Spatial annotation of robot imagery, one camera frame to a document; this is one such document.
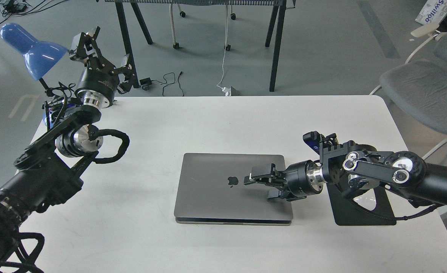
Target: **robotic arm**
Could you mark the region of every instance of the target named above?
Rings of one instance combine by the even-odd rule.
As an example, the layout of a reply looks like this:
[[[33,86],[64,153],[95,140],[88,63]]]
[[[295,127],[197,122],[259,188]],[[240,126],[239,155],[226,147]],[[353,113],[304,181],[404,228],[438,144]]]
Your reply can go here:
[[[352,140],[339,144],[336,134],[310,132],[303,141],[319,154],[319,161],[295,163],[284,171],[276,170],[274,164],[255,166],[244,184],[274,187],[277,191],[271,191],[270,198],[294,201],[319,194],[325,183],[338,185],[346,175],[348,188],[340,189],[345,199],[383,187],[416,208],[447,205],[447,166],[425,163],[413,152],[377,151]]]
[[[45,212],[49,206],[64,204],[81,190],[82,173],[90,163],[107,164],[119,160],[129,146],[129,137],[117,130],[99,130],[92,125],[101,118],[100,109],[109,107],[114,102],[116,90],[126,93],[137,79],[128,64],[128,55],[123,65],[116,68],[105,59],[97,47],[96,38],[100,28],[92,33],[80,33],[74,37],[69,50],[72,60],[85,64],[76,98],[64,94],[63,106],[58,107],[58,115],[52,119],[47,115],[48,131],[29,145],[24,153],[14,162],[19,172],[0,187],[0,267],[19,267],[17,272],[41,272],[34,262],[43,247],[44,237],[38,233],[19,233],[19,226],[34,211]],[[119,74],[125,79],[119,81]],[[46,88],[48,96],[53,97],[55,88]],[[73,103],[67,108],[67,101]],[[56,103],[62,104],[60,97]],[[102,147],[103,136],[112,135],[122,140],[117,154],[111,158],[96,158]],[[71,168],[55,153],[55,149],[66,157],[81,157]],[[38,245],[28,254],[22,240],[34,238]],[[21,263],[6,260],[16,253]]]

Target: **chair seat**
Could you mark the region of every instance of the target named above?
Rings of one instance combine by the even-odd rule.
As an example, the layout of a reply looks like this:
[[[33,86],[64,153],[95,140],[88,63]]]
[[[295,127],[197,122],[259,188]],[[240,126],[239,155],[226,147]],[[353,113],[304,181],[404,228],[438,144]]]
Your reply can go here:
[[[422,59],[380,76],[387,96],[425,126],[447,135],[447,72]]]

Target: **blue lamp shade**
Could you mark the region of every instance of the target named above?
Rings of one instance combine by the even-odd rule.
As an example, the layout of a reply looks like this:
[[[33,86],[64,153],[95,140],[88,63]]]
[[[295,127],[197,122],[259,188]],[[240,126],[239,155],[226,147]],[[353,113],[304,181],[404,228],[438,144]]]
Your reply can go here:
[[[5,24],[1,38],[24,57],[31,77],[37,81],[43,77],[63,56],[67,49],[52,42],[38,41],[19,24]]]

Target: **apple logo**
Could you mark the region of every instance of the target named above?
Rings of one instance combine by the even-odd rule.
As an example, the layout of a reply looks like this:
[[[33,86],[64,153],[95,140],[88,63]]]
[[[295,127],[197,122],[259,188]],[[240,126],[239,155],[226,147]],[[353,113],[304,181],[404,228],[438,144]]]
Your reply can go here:
[[[235,176],[229,176],[227,178],[228,180],[228,184],[230,185],[230,187],[232,188],[234,185],[237,185],[239,183],[239,180],[235,177]]]

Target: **silver laptop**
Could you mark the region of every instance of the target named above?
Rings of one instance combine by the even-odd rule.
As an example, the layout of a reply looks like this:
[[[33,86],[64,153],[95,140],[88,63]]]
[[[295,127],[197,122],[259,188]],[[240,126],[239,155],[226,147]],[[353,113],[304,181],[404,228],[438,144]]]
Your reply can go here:
[[[268,199],[272,188],[243,185],[253,166],[285,169],[282,155],[185,154],[175,204],[178,223],[290,225],[290,202]]]

